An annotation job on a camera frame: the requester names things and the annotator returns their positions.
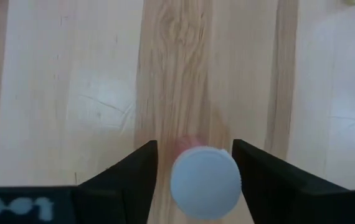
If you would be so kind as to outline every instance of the wooden floor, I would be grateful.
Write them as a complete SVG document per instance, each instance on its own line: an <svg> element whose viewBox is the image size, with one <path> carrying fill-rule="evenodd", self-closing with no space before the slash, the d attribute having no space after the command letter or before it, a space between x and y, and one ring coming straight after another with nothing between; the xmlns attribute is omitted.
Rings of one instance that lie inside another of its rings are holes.
<svg viewBox="0 0 355 224"><path fill-rule="evenodd" d="M169 193L185 134L355 189L355 6L0 0L0 185L79 184L156 139L148 223L199 223ZM241 197L204 223L253 221Z"/></svg>

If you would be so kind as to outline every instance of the yellow object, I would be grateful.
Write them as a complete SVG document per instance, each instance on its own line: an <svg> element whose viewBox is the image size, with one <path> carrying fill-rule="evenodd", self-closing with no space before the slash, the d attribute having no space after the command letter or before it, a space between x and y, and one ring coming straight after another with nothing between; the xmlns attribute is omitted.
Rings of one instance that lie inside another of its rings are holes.
<svg viewBox="0 0 355 224"><path fill-rule="evenodd" d="M355 0L345 0L346 4L355 5Z"/></svg>

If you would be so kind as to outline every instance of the red object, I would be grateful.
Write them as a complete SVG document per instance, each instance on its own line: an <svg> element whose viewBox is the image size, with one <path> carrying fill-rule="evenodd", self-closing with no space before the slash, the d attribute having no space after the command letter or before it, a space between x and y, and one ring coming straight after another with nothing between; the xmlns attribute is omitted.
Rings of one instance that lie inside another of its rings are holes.
<svg viewBox="0 0 355 224"><path fill-rule="evenodd" d="M197 136L183 136L176 140L175 160L185 151L197 146L205 146L205 142Z"/></svg>

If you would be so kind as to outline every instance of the white ball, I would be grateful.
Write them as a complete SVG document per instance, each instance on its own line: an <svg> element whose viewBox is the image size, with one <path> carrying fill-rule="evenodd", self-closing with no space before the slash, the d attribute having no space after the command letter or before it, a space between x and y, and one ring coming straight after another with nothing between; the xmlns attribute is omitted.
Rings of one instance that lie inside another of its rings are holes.
<svg viewBox="0 0 355 224"><path fill-rule="evenodd" d="M194 147L183 152L173 165L171 194L178 207L190 217L222 218L239 200L239 168L225 150Z"/></svg>

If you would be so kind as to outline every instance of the black plastic piece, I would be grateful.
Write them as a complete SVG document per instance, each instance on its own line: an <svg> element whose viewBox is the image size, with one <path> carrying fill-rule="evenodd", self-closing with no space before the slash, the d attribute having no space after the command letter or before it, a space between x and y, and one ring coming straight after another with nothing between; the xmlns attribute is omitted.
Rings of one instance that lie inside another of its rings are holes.
<svg viewBox="0 0 355 224"><path fill-rule="evenodd" d="M355 223L355 191L234 140L233 158L256 224Z"/></svg>
<svg viewBox="0 0 355 224"><path fill-rule="evenodd" d="M1 187L0 223L145 224L157 166L157 142L150 141L79 186ZM44 210L50 212L47 219L41 218Z"/></svg>

